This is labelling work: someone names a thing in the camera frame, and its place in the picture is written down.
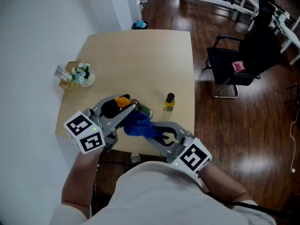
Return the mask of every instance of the pink cloth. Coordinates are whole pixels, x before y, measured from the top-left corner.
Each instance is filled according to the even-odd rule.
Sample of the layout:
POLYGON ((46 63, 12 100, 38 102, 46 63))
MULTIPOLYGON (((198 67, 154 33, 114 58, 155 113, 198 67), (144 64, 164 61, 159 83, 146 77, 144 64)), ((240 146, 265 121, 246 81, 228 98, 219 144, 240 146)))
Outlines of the pink cloth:
POLYGON ((243 61, 236 61, 232 63, 233 69, 236 73, 244 72, 244 64, 243 61))

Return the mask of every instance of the person's left arm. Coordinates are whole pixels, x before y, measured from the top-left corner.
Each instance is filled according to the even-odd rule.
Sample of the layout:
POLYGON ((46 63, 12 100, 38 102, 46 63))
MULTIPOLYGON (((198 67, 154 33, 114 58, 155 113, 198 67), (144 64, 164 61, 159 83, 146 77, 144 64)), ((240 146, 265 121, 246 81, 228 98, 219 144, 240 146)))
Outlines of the person's left arm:
POLYGON ((90 216, 94 180, 102 150, 100 148, 87 154, 79 152, 62 189, 61 204, 78 209, 87 219, 90 216))

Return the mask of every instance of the person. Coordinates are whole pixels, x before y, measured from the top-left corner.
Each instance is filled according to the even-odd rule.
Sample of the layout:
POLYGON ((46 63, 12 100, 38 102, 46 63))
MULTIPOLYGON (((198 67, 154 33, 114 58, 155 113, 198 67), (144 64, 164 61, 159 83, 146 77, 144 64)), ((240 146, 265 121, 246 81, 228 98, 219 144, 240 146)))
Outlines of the person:
MULTIPOLYGON (((107 207, 90 217, 94 179, 102 149, 79 153, 62 189, 50 225, 275 225, 260 211, 235 206, 228 208, 202 192, 197 176, 170 164, 145 162, 132 156, 132 169, 117 181, 107 207)), ((200 179, 216 197, 257 205, 246 189, 209 162, 200 179)))

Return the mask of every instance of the chair backrest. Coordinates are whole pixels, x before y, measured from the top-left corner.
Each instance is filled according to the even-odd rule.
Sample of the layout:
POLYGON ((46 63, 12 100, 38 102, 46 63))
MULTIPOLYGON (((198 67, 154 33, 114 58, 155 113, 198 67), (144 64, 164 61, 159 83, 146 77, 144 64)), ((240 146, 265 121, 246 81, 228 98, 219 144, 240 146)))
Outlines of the chair backrest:
POLYGON ((274 0, 259 0, 259 10, 258 15, 254 18, 254 23, 256 26, 261 24, 269 25, 272 20, 272 15, 275 12, 274 0))
POLYGON ((280 45, 272 29, 261 26, 240 42, 245 73, 259 75, 282 61, 280 45))

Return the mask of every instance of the flower bouquet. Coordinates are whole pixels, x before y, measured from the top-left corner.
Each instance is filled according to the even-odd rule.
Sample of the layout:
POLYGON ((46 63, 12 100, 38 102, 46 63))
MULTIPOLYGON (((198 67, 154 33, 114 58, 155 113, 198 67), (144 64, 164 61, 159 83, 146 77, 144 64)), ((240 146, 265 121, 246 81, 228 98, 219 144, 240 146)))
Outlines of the flower bouquet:
POLYGON ((83 87, 93 85, 95 82, 94 70, 90 69, 89 63, 79 63, 78 67, 72 68, 72 73, 68 76, 68 80, 80 83, 83 87))

